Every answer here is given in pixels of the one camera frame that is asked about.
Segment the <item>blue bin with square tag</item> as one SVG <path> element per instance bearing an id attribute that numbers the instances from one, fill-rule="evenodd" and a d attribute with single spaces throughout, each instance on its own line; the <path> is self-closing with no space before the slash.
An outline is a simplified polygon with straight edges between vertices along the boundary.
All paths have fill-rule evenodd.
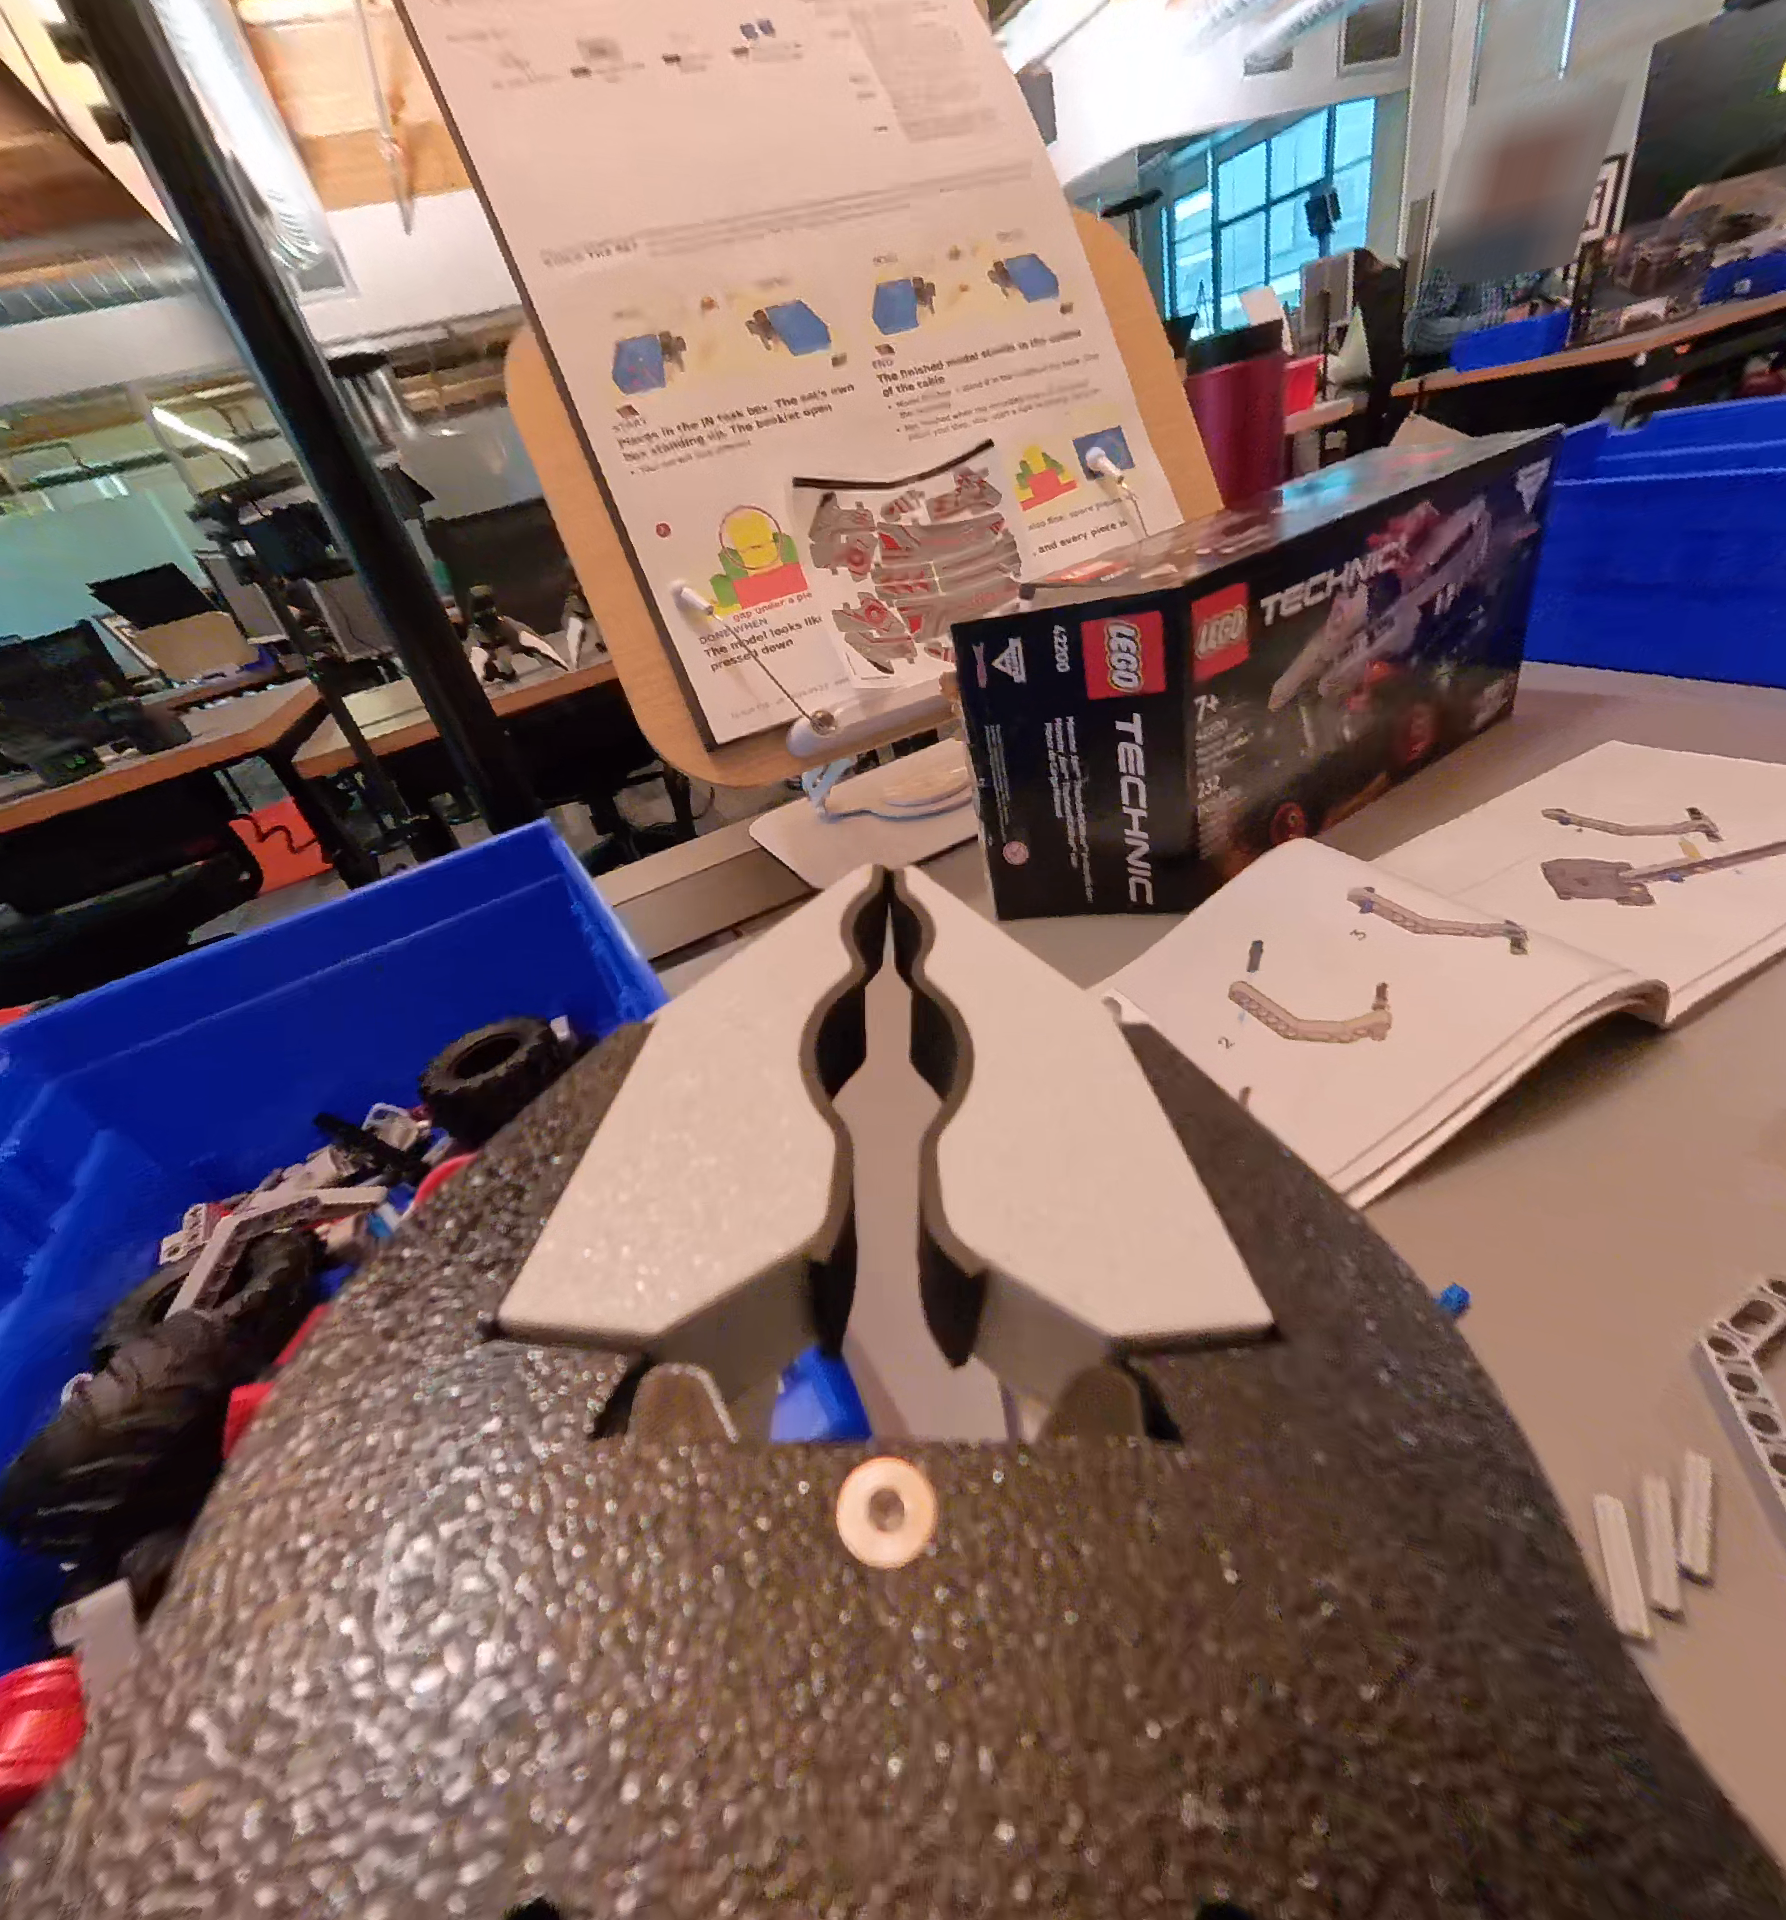
<path id="1" fill-rule="evenodd" d="M 666 983 L 530 825 L 0 1029 L 0 1474 L 189 1204 L 305 1158 L 321 1113 L 407 1102 L 490 1020 L 599 1038 Z M 57 1569 L 0 1536 L 0 1673 Z"/>

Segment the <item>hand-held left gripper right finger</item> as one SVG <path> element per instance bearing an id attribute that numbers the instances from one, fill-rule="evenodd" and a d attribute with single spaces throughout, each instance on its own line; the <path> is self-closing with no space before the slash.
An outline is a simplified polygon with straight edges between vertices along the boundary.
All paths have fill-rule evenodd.
<path id="1" fill-rule="evenodd" d="M 1107 1003 L 901 871 L 920 1146 L 920 1291 L 951 1364 L 1047 1423 L 1076 1380 L 1275 1332 Z"/>

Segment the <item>open instruction booklet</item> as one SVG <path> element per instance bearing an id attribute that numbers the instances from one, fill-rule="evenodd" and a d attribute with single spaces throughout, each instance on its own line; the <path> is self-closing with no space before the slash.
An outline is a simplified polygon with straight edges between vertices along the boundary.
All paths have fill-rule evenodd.
<path id="1" fill-rule="evenodd" d="M 1100 983 L 1354 1205 L 1541 1059 L 1786 953 L 1786 763 L 1609 740 L 1383 862 L 1301 840 Z"/>

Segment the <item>black metal pole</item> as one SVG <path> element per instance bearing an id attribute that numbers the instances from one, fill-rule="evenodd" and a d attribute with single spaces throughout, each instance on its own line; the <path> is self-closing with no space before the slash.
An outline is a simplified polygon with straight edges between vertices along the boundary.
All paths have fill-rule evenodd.
<path id="1" fill-rule="evenodd" d="M 503 834 L 543 805 L 473 679 L 443 596 L 342 403 L 321 350 L 237 185 L 152 4 L 72 2 L 74 47 L 99 75 L 307 485 L 423 700 L 480 817 Z"/>

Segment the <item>printed instruction sheet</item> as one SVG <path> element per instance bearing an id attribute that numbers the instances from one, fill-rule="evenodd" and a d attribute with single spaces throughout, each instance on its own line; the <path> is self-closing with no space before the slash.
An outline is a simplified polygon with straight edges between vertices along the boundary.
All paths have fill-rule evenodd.
<path id="1" fill-rule="evenodd" d="M 713 747 L 861 690 L 796 474 L 994 439 L 1022 587 L 1180 523 L 979 4 L 396 9 Z"/>

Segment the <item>silver ventilation duct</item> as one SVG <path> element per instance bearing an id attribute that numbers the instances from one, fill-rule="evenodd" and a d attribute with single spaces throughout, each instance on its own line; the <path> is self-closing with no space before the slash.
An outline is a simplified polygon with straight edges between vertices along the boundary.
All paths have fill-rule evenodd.
<path id="1" fill-rule="evenodd" d="M 59 244 L 0 247 L 0 328 L 113 313 L 214 287 L 175 243 L 142 235 L 62 237 Z"/>

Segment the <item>black white toy model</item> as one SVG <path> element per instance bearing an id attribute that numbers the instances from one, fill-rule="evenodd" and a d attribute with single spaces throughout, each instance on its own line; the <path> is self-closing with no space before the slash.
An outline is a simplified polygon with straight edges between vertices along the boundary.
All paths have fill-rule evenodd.
<path id="1" fill-rule="evenodd" d="M 528 674 L 569 674 L 608 664 L 611 651 L 596 626 L 571 610 L 564 635 L 550 640 L 500 608 L 492 589 L 467 589 L 462 601 L 467 647 L 473 679 L 496 686 Z"/>

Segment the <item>grey desk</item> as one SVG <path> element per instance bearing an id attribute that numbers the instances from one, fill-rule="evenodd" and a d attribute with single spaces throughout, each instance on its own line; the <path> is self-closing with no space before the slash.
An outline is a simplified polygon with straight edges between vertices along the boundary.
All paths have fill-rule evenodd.
<path id="1" fill-rule="evenodd" d="M 1504 725 L 1325 838 L 1385 858 L 1607 738 L 1786 761 L 1786 690 L 1529 666 Z M 718 798 L 718 830 L 599 881 L 670 996 L 803 897 L 738 814 L 760 798 Z M 867 1009 L 874 1051 L 842 1097 L 879 1141 L 857 1186 L 848 1362 L 879 1431 L 998 1438 L 991 1377 L 929 1353 L 904 1242 L 929 1100 L 893 1044 L 894 983 L 877 982 Z M 1593 1027 L 1368 1218 L 1430 1291 L 1470 1291 L 1458 1324 L 1595 1581 L 1595 1496 L 1631 1497 L 1637 1475 L 1670 1474 L 1686 1450 L 1714 1459 L 1714 1582 L 1625 1650 L 1786 1865 L 1786 1554 L 1690 1365 L 1715 1312 L 1786 1273 L 1786 957 L 1673 1030 Z"/>

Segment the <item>white stand clip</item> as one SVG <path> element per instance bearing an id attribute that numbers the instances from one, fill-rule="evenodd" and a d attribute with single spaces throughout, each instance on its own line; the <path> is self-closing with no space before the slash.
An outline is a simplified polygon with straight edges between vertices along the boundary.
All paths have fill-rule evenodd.
<path id="1" fill-rule="evenodd" d="M 865 689 L 791 719 L 786 750 L 816 818 L 924 820 L 971 800 L 954 719 L 954 700 L 935 685 Z"/>

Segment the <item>tan and black board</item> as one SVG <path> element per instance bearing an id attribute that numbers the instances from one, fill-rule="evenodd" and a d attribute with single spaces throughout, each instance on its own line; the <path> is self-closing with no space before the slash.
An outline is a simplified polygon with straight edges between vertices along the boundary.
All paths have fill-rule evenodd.
<path id="1" fill-rule="evenodd" d="M 132 641 L 177 683 L 238 674 L 259 645 L 181 566 L 157 563 L 89 585 L 102 608 L 128 623 Z"/>

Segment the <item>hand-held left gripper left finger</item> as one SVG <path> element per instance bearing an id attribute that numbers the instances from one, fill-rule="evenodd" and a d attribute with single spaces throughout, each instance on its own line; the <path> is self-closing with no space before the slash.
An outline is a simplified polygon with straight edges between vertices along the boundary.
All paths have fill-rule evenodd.
<path id="1" fill-rule="evenodd" d="M 843 1342 L 855 1149 L 890 872 L 860 866 L 731 948 L 639 1050 L 496 1310 L 500 1336 L 699 1377 L 747 1444 L 790 1365 Z"/>

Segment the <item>black tripod rig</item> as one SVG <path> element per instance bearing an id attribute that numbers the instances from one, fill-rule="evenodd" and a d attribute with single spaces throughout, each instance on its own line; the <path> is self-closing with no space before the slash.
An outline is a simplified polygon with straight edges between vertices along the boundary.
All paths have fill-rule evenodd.
<path id="1" fill-rule="evenodd" d="M 338 550 L 329 520 L 295 467 L 244 472 L 194 498 L 187 512 L 208 533 L 233 577 L 259 592 L 282 628 L 346 749 L 357 803 L 378 830 L 371 862 L 389 853 L 425 862 L 451 849 L 390 780 L 368 745 L 353 698 L 401 680 L 403 669 L 357 572 Z"/>

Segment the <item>pile of toy brick parts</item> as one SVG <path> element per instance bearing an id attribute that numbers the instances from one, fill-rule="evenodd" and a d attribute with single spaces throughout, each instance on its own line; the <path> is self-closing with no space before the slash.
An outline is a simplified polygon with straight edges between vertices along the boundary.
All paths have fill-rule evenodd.
<path id="1" fill-rule="evenodd" d="M 576 1038 L 579 1044 L 576 1062 L 579 1062 L 593 1047 L 593 1034 L 565 1018 L 552 1023 L 560 1032 Z M 200 1297 L 201 1284 L 221 1276 L 233 1254 L 264 1233 L 310 1226 L 325 1246 L 321 1304 L 309 1312 L 305 1324 L 270 1365 L 233 1389 L 221 1435 L 221 1465 L 214 1483 L 264 1411 L 283 1364 L 295 1355 L 305 1336 L 325 1314 L 329 1281 L 355 1273 L 386 1242 L 394 1230 L 393 1204 L 398 1196 L 412 1204 L 425 1202 L 453 1174 L 465 1170 L 480 1149 L 457 1147 L 431 1124 L 422 1104 L 422 1092 L 409 1106 L 380 1102 L 361 1122 L 323 1113 L 314 1120 L 314 1129 L 321 1144 L 303 1162 L 282 1164 L 244 1191 L 190 1205 L 181 1223 L 163 1239 L 158 1262 L 145 1273 L 148 1277 L 163 1265 L 185 1269 L 187 1277 L 175 1307 L 187 1309 Z M 54 1411 L 35 1433 L 45 1427 L 62 1400 L 94 1374 L 90 1353 L 87 1353 L 87 1364 L 63 1382 Z M 62 1578 L 59 1605 L 48 1626 L 52 1655 L 0 1675 L 0 1836 L 82 1741 L 89 1700 L 96 1685 L 94 1667 L 124 1667 L 134 1656 L 137 1629 L 157 1608 L 200 1511 L 185 1529 L 142 1539 L 109 1576 L 80 1576 L 62 1564 L 17 1550 L 0 1535 L 9 1550 L 52 1564 Z"/>

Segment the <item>paned window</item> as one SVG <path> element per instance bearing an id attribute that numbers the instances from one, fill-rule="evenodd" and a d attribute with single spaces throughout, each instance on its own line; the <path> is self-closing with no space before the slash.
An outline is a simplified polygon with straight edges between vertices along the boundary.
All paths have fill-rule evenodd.
<path id="1" fill-rule="evenodd" d="M 1153 205 L 1168 317 L 1230 330 L 1255 290 L 1296 311 L 1311 263 L 1368 244 L 1378 129 L 1376 98 L 1355 98 L 1173 153 Z"/>

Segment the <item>grey red sticker sheet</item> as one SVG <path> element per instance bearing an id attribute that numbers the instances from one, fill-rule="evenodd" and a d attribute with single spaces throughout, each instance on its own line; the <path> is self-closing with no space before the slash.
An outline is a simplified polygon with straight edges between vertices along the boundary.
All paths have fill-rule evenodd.
<path id="1" fill-rule="evenodd" d="M 788 500 L 855 689 L 929 685 L 959 623 L 1019 602 L 1027 526 L 994 439 L 894 476 L 796 474 Z"/>

